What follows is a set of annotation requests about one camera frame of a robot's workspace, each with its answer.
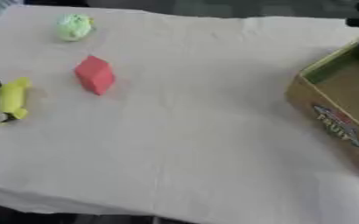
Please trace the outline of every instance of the white table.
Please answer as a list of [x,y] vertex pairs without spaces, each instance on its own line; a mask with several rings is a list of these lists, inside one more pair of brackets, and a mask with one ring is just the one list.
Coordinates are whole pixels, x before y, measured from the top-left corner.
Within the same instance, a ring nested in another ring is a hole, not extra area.
[[[60,16],[97,31],[57,40]],[[31,114],[0,127],[0,205],[156,214],[200,223],[359,223],[359,177],[285,102],[293,76],[359,37],[343,20],[175,17],[15,6],[0,18],[0,79],[28,76]],[[117,83],[84,91],[90,53]]]

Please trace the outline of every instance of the box label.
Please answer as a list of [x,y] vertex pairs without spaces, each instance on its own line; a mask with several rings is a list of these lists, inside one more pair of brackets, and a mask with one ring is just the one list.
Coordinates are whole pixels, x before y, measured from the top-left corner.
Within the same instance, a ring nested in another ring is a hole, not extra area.
[[313,104],[313,109],[317,114],[317,120],[322,122],[329,134],[342,141],[350,141],[352,145],[359,148],[359,137],[351,120],[346,115],[317,104]]

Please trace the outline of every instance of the brown box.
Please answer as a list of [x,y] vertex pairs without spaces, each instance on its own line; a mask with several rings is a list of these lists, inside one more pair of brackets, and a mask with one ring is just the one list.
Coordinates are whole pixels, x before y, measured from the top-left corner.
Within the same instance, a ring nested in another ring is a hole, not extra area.
[[286,96],[359,168],[359,41],[304,69]]

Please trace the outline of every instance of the foam cube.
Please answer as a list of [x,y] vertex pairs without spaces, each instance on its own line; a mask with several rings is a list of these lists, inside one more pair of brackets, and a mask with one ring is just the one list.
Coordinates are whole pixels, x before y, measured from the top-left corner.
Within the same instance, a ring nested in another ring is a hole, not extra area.
[[103,95],[115,81],[110,64],[92,55],[83,60],[74,71],[82,86],[96,95]]

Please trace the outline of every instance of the light green ball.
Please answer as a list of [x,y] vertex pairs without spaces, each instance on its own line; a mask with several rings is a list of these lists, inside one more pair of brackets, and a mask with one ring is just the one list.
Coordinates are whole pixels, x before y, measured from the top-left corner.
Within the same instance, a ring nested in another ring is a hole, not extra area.
[[87,15],[70,14],[59,21],[57,33],[60,39],[78,41],[92,32],[93,23],[93,19]]

